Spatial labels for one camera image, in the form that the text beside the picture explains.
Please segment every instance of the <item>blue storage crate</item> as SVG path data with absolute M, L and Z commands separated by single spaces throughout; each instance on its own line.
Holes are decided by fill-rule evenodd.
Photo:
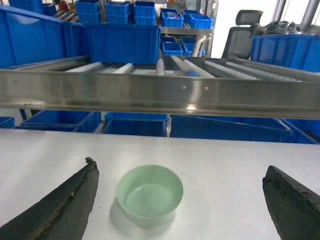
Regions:
M 13 129 L 15 127 L 14 116 L 0 116 L 0 129 Z
M 75 6 L 78 15 L 97 15 L 100 12 L 98 0 L 78 0 L 75 2 Z
M 129 1 L 110 1 L 105 4 L 105 8 L 108 16 L 127 16 L 131 12 Z
M 134 12 L 133 11 L 131 11 L 126 16 L 114 16 L 114 15 L 108 16 L 108 23 L 109 24 L 129 24 L 133 20 L 134 20 Z
M 86 48 L 88 41 L 85 43 L 86 34 L 82 24 L 64 21 L 62 23 L 62 50 L 63 57 L 71 58 L 84 56 L 89 54 L 89 49 Z
M 55 4 L 43 4 L 44 14 L 47 16 L 54 16 L 57 14 L 57 9 Z
M 134 4 L 134 14 L 136 17 L 155 18 L 155 3 L 151 1 L 137 1 Z
M 306 34 L 252 37 L 251 60 L 292 69 L 320 72 L 320 36 Z
M 79 22 L 84 24 L 100 23 L 100 13 L 98 14 L 78 14 Z
M 175 55 L 182 56 L 183 50 L 179 43 L 174 42 L 163 42 L 162 43 L 163 55 Z
M 182 16 L 183 16 L 184 23 L 186 23 L 186 24 L 191 23 L 190 14 L 201 14 L 201 13 L 196 10 L 182 10 Z
M 104 134 L 167 137 L 167 114 L 109 112 L 104 118 Z
M 10 6 L 44 14 L 42 0 L 9 0 Z
M 174 36 L 161 36 L 160 42 L 161 43 L 176 43 L 177 40 Z
M 156 64 L 159 59 L 160 26 L 100 23 L 86 27 L 92 62 Z
M 62 59 L 62 20 L 0 4 L 0 68 Z
M 288 135 L 285 139 L 286 143 L 296 143 L 296 144 L 320 144 L 320 141 L 315 140 L 308 134 L 306 134 L 304 131 L 301 130 L 301 128 L 298 128 L 298 126 L 301 126 L 300 121 L 304 120 L 297 120 L 296 119 L 281 119 L 288 127 L 291 128 L 293 131 L 292 135 Z
M 214 20 L 207 15 L 190 14 L 190 26 L 195 29 L 211 29 Z
M 156 25 L 155 17 L 135 16 L 134 20 L 136 25 L 149 25 L 149 26 Z
M 16 126 L 15 129 L 40 130 L 40 131 L 58 131 L 58 132 L 79 132 L 79 128 L 76 127 L 76 126 L 20 125 L 20 126 Z
M 197 39 L 195 37 L 186 37 L 186 36 L 180 37 L 181 44 L 195 44 L 196 41 Z
M 170 137 L 283 142 L 293 131 L 277 118 L 171 115 Z
M 77 132 L 93 133 L 101 123 L 101 112 L 43 110 L 23 121 L 21 126 L 74 127 Z
M 193 43 L 185 43 L 185 44 L 182 44 L 182 50 L 183 50 L 183 53 L 185 56 L 191 56 L 192 54 L 192 50 L 194 49 L 194 45 Z M 206 54 L 206 51 L 204 49 L 202 49 L 202 55 Z
M 162 13 L 176 13 L 178 14 L 178 11 L 176 9 L 169 9 L 169 8 L 160 8 L 160 21 L 162 22 Z
M 184 18 L 179 13 L 163 12 L 161 15 L 164 27 L 181 28 L 184 24 Z

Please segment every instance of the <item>white table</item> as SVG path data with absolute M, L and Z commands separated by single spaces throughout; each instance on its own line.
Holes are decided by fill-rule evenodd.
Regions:
M 262 178 L 274 165 L 320 193 L 317 145 L 0 129 L 0 226 L 85 166 L 100 171 L 84 240 L 273 240 Z M 124 216 L 116 187 L 144 164 L 170 168 L 184 195 L 173 221 L 141 228 Z

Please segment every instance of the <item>roller conveyor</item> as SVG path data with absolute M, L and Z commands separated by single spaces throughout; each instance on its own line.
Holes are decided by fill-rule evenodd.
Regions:
M 320 118 L 318 74 L 247 60 L 163 56 L 137 65 L 82 56 L 0 74 L 1 107 Z

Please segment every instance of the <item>green bowl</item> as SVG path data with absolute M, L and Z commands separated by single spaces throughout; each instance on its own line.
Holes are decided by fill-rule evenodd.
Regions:
M 171 220 L 183 194 L 180 178 L 158 165 L 132 169 L 121 178 L 117 189 L 118 201 L 128 218 L 147 228 Z

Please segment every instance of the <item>black office chair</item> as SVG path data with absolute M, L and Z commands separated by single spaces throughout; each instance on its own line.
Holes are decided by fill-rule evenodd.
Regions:
M 251 36 L 261 36 L 265 32 L 265 29 L 260 27 L 260 18 L 263 13 L 258 10 L 240 10 L 238 12 L 235 18 L 237 26 L 231 27 L 229 30 L 222 58 L 249 59 L 252 49 Z

